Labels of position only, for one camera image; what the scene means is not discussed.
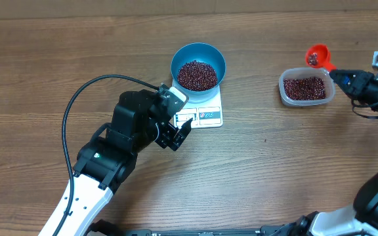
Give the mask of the red beans in bowl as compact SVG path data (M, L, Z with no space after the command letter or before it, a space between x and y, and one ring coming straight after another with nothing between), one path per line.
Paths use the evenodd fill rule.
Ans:
M177 81L185 89L201 92L215 87L218 77L211 65L194 60L179 69Z

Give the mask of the white digital kitchen scale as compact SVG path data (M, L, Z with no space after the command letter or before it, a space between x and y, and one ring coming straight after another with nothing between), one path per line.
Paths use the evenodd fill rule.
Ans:
M192 119L191 127L218 128L223 125L221 88L216 87L208 94L187 90L189 101L173 117L174 125L178 128Z

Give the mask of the red measuring scoop blue handle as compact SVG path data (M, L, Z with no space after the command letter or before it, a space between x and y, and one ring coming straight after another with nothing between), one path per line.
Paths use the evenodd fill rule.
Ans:
M308 66L315 69L324 68L328 72L337 69L331 63L331 53L325 44L316 44L311 46L307 50L304 59Z

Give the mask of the clear container of red beans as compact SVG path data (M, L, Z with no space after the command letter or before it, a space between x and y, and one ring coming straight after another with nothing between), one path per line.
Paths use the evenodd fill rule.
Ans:
M290 107L322 105L335 96L335 84L325 69L288 69L280 76L278 85L282 103Z

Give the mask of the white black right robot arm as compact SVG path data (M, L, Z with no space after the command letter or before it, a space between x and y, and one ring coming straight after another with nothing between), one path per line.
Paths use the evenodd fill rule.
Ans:
M351 99L353 108L378 111L378 74L334 69L333 81ZM286 235L378 235L378 173L357 193L350 206L332 212L313 212L287 225Z

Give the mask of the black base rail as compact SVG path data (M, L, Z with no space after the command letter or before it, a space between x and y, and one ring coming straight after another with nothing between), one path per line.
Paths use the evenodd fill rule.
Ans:
M105 220L92 223L84 236L267 236L293 235L295 222L280 226L262 226L253 229L193 229L156 231L151 229L119 229Z

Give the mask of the blue plastic bowl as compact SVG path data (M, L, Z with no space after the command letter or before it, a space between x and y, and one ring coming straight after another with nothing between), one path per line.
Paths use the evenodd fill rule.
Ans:
M179 69L187 62L191 61L205 62L213 67L217 72L218 83L215 87L209 90L201 91L200 94L208 94L214 88L219 87L219 85L224 80L226 75L226 60L222 53L214 46L207 43L190 43L179 49L171 61L171 76L173 81L176 83L176 87L179 85L177 81L177 74ZM188 89L182 87L183 91L186 92Z

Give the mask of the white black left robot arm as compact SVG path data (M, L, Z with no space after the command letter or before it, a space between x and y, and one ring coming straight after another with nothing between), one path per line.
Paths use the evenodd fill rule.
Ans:
M137 155L152 142L177 150L190 133L187 121L170 120L189 97L176 87L120 95L112 121L104 123L77 154L73 180L41 230L41 235L85 235L98 213L135 169Z

